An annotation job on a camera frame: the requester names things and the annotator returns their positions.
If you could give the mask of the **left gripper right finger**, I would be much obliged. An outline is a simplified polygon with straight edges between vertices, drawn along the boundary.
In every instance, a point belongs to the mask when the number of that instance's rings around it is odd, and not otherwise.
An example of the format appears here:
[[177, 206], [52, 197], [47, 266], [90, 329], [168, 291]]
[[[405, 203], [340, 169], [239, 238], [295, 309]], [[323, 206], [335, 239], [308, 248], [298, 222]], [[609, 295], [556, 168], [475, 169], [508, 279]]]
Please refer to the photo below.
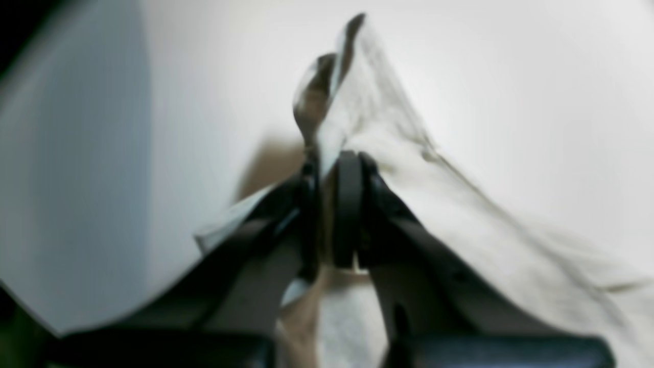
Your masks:
[[517, 307], [431, 235], [367, 153], [335, 166], [335, 265], [366, 270], [390, 347], [383, 367], [614, 367], [599, 337]]

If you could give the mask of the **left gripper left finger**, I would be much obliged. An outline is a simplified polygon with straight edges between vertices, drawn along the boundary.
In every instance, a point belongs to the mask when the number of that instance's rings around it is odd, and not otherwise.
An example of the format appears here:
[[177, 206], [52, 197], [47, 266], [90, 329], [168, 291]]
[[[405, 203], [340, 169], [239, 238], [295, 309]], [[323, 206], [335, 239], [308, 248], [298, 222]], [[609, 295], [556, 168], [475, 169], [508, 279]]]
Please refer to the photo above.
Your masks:
[[318, 170], [305, 164], [175, 286], [104, 328], [49, 347], [48, 367], [274, 367], [275, 322], [313, 269]]

